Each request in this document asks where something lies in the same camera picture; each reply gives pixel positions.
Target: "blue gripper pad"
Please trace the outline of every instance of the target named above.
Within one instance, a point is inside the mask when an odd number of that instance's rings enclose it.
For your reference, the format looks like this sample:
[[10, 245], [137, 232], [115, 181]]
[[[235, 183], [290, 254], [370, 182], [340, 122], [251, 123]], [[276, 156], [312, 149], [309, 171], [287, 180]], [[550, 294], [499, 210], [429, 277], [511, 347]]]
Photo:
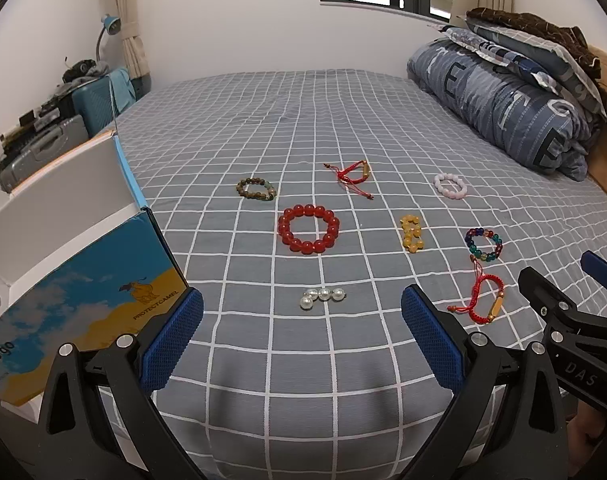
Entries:
[[[420, 288], [411, 285], [401, 295], [401, 315], [414, 336], [430, 370], [442, 388], [459, 393], [465, 381], [461, 350], [445, 331], [435, 313], [436, 308]], [[465, 335], [465, 330], [458, 326]]]
[[581, 268], [592, 276], [597, 282], [601, 283], [607, 290], [607, 261], [600, 258], [592, 251], [586, 251], [581, 256]]
[[170, 375], [203, 319], [203, 296], [193, 290], [163, 326], [141, 359], [141, 389], [147, 395], [168, 384]]

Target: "blue sky illustration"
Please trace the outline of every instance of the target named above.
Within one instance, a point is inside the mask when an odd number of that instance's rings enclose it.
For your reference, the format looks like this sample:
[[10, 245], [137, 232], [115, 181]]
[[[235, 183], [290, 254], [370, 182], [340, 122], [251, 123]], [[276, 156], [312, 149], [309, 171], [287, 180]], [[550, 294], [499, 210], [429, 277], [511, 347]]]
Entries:
[[93, 316], [106, 317], [132, 301], [129, 292], [119, 292], [122, 285], [149, 283], [170, 267], [145, 212], [124, 222], [51, 272], [0, 318], [0, 345], [8, 340], [15, 345], [12, 355], [4, 356], [4, 367], [16, 373], [33, 370], [44, 357], [46, 338], [62, 344], [70, 334], [61, 332], [75, 318], [78, 328]]

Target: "metal screw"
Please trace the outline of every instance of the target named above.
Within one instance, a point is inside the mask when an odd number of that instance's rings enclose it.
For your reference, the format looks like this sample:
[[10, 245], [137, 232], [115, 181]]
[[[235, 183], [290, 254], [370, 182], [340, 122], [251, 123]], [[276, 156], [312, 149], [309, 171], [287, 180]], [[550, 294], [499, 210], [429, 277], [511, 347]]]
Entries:
[[128, 348], [134, 341], [134, 337], [130, 334], [123, 334], [119, 336], [119, 339], [116, 340], [116, 345], [119, 348]]
[[536, 354], [539, 354], [539, 355], [545, 354], [545, 346], [543, 346], [541, 343], [535, 341], [533, 343], [533, 352], [535, 352]]
[[70, 355], [74, 347], [70, 343], [65, 343], [59, 348], [59, 355]]
[[475, 332], [470, 336], [471, 341], [476, 346], [485, 346], [488, 344], [488, 338], [481, 332]]

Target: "gray grid bedsheet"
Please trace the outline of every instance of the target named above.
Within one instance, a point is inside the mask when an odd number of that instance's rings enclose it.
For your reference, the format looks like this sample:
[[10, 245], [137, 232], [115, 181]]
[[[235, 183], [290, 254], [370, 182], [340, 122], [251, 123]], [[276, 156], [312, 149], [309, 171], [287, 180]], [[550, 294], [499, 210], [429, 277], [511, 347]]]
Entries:
[[[404, 325], [401, 291], [416, 282], [439, 308], [467, 303], [471, 227], [494, 229], [504, 243], [485, 266], [506, 283], [501, 315], [481, 327], [494, 343], [525, 348], [541, 337], [517, 290], [525, 266], [607, 316], [607, 293], [578, 264], [588, 249], [607, 258], [607, 196], [591, 180], [523, 168], [409, 80], [355, 70], [216, 76], [153, 92], [118, 130], [170, 248], [205, 298], [203, 322], [154, 400], [208, 472], [400, 472], [451, 399]], [[322, 165], [362, 158], [374, 200], [348, 194]], [[439, 196], [438, 172], [461, 174], [469, 196]], [[240, 199], [235, 183], [250, 175], [275, 184], [278, 199]], [[341, 220], [322, 256], [291, 253], [274, 235], [280, 211], [308, 202]], [[416, 254], [401, 247], [405, 214], [423, 219], [426, 248]], [[325, 224], [302, 218], [292, 227], [314, 239]], [[321, 284], [342, 286], [347, 298], [300, 310], [302, 292]], [[492, 292], [482, 290], [483, 314]], [[458, 319], [476, 330], [467, 315]], [[476, 442], [497, 407], [498, 395]]]

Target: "cardboard box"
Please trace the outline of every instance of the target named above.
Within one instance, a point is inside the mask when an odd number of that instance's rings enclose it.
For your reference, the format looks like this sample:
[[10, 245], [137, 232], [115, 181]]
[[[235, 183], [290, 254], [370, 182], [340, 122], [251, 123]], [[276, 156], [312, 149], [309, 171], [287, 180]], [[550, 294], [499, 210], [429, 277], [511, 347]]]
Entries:
[[139, 332], [186, 286], [116, 134], [53, 161], [0, 210], [0, 398], [36, 396], [61, 344]]

